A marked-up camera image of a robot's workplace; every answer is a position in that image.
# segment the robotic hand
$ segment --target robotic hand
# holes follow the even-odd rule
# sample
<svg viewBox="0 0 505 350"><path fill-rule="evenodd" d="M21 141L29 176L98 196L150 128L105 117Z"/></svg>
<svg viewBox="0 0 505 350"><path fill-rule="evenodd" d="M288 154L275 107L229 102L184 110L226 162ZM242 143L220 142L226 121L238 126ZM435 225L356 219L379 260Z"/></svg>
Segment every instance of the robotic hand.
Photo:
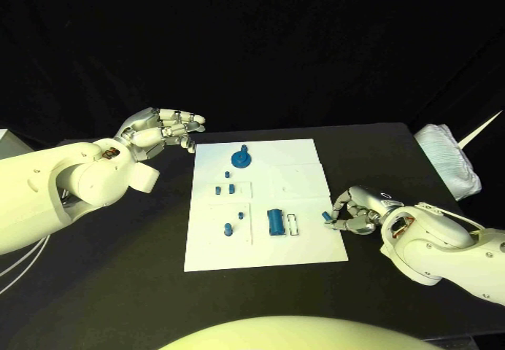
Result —
<svg viewBox="0 0 505 350"><path fill-rule="evenodd" d="M337 219L347 207L349 220ZM444 213L476 226L467 232ZM353 186L336 199L326 227L366 235L382 226L381 253L418 283L441 278L476 297L505 306L505 231L483 228L454 213L420 202L404 206L383 192Z"/></svg>
<svg viewBox="0 0 505 350"><path fill-rule="evenodd" d="M158 171L140 163L164 146L194 152L193 113L147 108L122 123L112 139L79 142L0 160L0 254L11 252L109 206L128 186L150 193Z"/></svg>

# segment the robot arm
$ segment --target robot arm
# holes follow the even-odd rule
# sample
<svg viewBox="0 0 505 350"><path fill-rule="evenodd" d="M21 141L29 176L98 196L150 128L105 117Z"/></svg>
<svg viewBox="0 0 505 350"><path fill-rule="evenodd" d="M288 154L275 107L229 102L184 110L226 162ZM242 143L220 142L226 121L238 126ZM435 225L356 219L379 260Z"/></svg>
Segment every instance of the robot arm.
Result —
<svg viewBox="0 0 505 350"><path fill-rule="evenodd" d="M164 146L190 153L190 131L202 116L144 109L122 123L112 139L76 143L0 160L0 254L20 249L109 206L132 187L150 193L158 171L140 163Z"/></svg>
<svg viewBox="0 0 505 350"><path fill-rule="evenodd" d="M337 219L347 206L353 216ZM479 229L469 233L448 214ZM505 305L505 231L484 229L471 220L425 203L404 206L391 196L353 186L336 199L324 225L333 230L369 234L382 226L383 253L398 270L433 286L443 278L476 297Z"/></svg>

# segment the white paper sheet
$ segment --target white paper sheet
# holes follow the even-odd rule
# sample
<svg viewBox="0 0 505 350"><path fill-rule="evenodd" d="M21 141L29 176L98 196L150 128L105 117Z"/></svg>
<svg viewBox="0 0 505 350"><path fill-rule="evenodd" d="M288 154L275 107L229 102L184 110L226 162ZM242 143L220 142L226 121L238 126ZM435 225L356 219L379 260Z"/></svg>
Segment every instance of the white paper sheet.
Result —
<svg viewBox="0 0 505 350"><path fill-rule="evenodd" d="M252 161L238 169L231 155L242 144ZM235 185L233 194L228 192L229 184ZM215 194L215 186L220 186L220 195ZM269 235L269 209L281 209L282 236ZM184 271L347 261L340 232L323 226L320 213L330 210L329 187L311 139L199 144ZM295 215L297 236L290 235L288 214ZM232 226L231 237L223 235L225 223Z"/></svg>

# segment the blue knob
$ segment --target blue knob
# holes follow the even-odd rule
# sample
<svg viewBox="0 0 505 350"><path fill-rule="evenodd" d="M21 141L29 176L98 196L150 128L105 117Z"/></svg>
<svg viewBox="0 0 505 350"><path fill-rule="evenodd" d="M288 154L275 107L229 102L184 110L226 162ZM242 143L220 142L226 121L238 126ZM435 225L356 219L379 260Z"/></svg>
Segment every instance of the blue knob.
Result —
<svg viewBox="0 0 505 350"><path fill-rule="evenodd" d="M231 229L231 224L223 224L223 235L229 237L233 233L233 230Z"/></svg>
<svg viewBox="0 0 505 350"><path fill-rule="evenodd" d="M246 153L246 145L242 145L242 148L231 156L231 164L236 168L245 168L251 164L251 155Z"/></svg>
<svg viewBox="0 0 505 350"><path fill-rule="evenodd" d="M332 217L330 217L330 215L329 215L327 212L323 213L323 218L324 218L326 221L330 221L330 220L332 220Z"/></svg>

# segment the blue object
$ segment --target blue object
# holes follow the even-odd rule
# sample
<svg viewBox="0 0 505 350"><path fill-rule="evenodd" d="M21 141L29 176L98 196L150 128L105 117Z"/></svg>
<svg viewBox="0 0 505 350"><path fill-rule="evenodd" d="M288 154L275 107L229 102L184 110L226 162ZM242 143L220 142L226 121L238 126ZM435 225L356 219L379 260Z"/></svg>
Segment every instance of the blue object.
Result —
<svg viewBox="0 0 505 350"><path fill-rule="evenodd" d="M223 235L229 237L233 234L233 230L231 229L231 224L223 224Z"/></svg>
<svg viewBox="0 0 505 350"><path fill-rule="evenodd" d="M281 236L284 234L284 225L281 223L281 210L271 209L268 210L265 215L268 216L268 222L269 222L269 235Z"/></svg>
<svg viewBox="0 0 505 350"><path fill-rule="evenodd" d="M323 218L326 221L332 220L332 217L327 212L323 213Z"/></svg>
<svg viewBox="0 0 505 350"><path fill-rule="evenodd" d="M246 153L246 145L242 145L242 148L231 156L231 164L236 168L245 168L251 164L251 155Z"/></svg>

